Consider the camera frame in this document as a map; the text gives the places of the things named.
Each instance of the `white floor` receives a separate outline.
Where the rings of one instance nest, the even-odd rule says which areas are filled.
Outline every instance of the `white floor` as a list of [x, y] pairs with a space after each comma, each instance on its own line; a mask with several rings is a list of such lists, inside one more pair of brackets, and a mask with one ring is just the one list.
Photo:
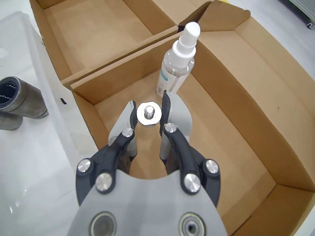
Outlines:
[[227, 0], [243, 9], [269, 31], [315, 80], [315, 30], [279, 0]]
[[[315, 80], [315, 31], [307, 29], [279, 0], [227, 1], [249, 9], [252, 16], [280, 41]], [[0, 19], [14, 11], [29, 14], [32, 25], [38, 31], [28, 0], [0, 0]], [[12, 71], [8, 69], [3, 74], [14, 74], [14, 70], [13, 67]], [[32, 67], [27, 67], [27, 71], [30, 73], [29, 82], [36, 85]], [[4, 141], [7, 134], [0, 131], [1, 160], [7, 161], [9, 158], [13, 163], [15, 158], [25, 159], [21, 159], [20, 165], [18, 162], [2, 164], [0, 171], [14, 169], [16, 165], [26, 167], [20, 173], [13, 172], [10, 180], [0, 175], [1, 187], [11, 187], [5, 194], [0, 190], [0, 235], [65, 235], [78, 206], [74, 173], [52, 120], [47, 117], [36, 125], [26, 121], [20, 131], [24, 131], [22, 138], [11, 142]], [[309, 230], [307, 232], [301, 235], [310, 235]]]

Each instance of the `spray bottle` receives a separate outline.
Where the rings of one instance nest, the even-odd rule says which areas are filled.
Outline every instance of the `spray bottle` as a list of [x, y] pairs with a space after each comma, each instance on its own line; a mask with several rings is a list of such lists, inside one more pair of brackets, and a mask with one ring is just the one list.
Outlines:
[[187, 23], [179, 40], [165, 53], [156, 89], [160, 97], [164, 90], [176, 93], [193, 69], [199, 35], [198, 23]]

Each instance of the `cardboard box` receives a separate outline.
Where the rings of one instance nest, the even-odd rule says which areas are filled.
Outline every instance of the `cardboard box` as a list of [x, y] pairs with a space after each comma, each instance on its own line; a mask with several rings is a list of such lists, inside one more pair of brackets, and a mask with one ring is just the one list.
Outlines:
[[[249, 29], [251, 35], [263, 29], [249, 11], [214, 1], [199, 24], [196, 65], [178, 94], [192, 115], [190, 145], [220, 166], [218, 212], [229, 235], [293, 235], [315, 204], [314, 117], [266, 60], [274, 50], [251, 43]], [[262, 35], [268, 36], [265, 30]], [[129, 100], [161, 105], [155, 88], [162, 58], [179, 36], [71, 85], [99, 148], [107, 144], [108, 132]], [[272, 36], [267, 41], [282, 51]], [[289, 59], [301, 73], [298, 79], [306, 78]], [[158, 131], [158, 125], [137, 125], [132, 176], [166, 175]]]
[[30, 0], [30, 4], [56, 73], [70, 88], [82, 77], [177, 33], [178, 25], [197, 21], [207, 1]]

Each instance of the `metal bolt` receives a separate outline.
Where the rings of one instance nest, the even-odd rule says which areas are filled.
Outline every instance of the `metal bolt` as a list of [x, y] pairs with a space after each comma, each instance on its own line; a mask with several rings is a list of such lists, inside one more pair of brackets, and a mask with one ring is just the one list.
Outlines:
[[174, 132], [176, 132], [177, 127], [176, 127], [175, 124], [169, 122], [169, 123], [167, 123], [167, 124], [165, 125], [165, 129], [166, 129], [166, 131], [169, 132], [169, 133], [174, 133]]
[[113, 183], [113, 178], [108, 173], [100, 174], [95, 180], [96, 189], [99, 192], [107, 191]]
[[207, 160], [206, 168], [211, 174], [216, 174], [219, 170], [219, 166], [214, 160]]
[[133, 133], [134, 133], [134, 131], [130, 127], [127, 127], [125, 129], [123, 129], [123, 131], [122, 131], [123, 136], [126, 138], [129, 138], [130, 136], [132, 136]]
[[91, 161], [89, 159], [83, 159], [78, 164], [78, 171], [84, 173], [89, 170]]
[[187, 174], [184, 177], [184, 185], [189, 192], [196, 193], [200, 190], [200, 179], [195, 174]]
[[144, 117], [146, 119], [152, 119], [154, 116], [154, 112], [155, 112], [154, 107], [152, 107], [151, 105], [148, 105], [144, 109]]

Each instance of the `metal cylinder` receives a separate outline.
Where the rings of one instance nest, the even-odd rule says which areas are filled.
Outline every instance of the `metal cylinder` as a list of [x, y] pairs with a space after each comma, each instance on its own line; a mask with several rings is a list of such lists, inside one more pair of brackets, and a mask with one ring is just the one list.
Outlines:
[[32, 119], [48, 115], [40, 90], [15, 76], [0, 81], [0, 111]]
[[21, 126], [22, 121], [22, 116], [0, 112], [0, 130], [15, 131]]

